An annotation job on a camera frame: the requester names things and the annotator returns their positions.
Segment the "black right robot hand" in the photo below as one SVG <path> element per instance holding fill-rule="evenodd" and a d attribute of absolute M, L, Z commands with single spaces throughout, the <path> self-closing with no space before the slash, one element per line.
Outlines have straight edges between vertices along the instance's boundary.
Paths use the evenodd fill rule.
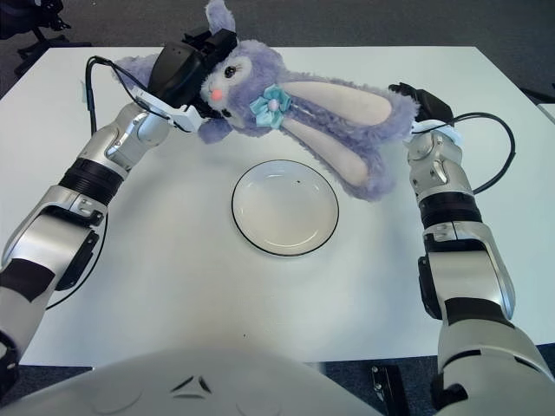
<path fill-rule="evenodd" d="M 417 122 L 438 120 L 448 123 L 454 118 L 453 111 L 447 103 L 424 89 L 414 88 L 403 82 L 390 84 L 388 89 L 409 96 L 418 104 L 419 110 L 415 117 Z"/>

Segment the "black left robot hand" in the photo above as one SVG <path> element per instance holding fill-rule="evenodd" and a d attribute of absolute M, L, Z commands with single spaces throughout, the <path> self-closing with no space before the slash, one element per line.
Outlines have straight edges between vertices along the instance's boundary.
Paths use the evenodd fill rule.
<path fill-rule="evenodd" d="M 220 119 L 219 112 L 200 96 L 200 90 L 237 44 L 235 32 L 221 29 L 212 34 L 207 28 L 184 34 L 181 42 L 167 43 L 153 65 L 147 92 L 171 107 L 192 105 L 201 117 Z"/>

